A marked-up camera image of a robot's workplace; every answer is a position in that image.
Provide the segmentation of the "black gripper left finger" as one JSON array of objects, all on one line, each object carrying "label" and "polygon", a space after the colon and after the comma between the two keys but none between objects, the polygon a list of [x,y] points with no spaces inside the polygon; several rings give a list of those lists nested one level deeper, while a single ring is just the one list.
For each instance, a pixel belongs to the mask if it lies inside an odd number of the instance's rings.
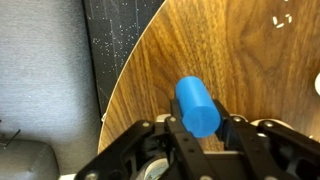
[{"label": "black gripper left finger", "polygon": [[147,165],[163,156],[169,168],[159,180],[218,180],[193,135],[181,122],[176,99],[164,122],[138,120],[97,157],[85,165],[75,180],[135,180]]}]

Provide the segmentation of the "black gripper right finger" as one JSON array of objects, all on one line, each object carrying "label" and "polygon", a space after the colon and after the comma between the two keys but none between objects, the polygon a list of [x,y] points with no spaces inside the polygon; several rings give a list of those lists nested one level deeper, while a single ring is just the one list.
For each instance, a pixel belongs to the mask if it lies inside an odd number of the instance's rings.
[{"label": "black gripper right finger", "polygon": [[225,150],[240,153],[253,179],[320,180],[319,142],[271,119],[252,125],[213,102],[221,119],[218,139]]}]

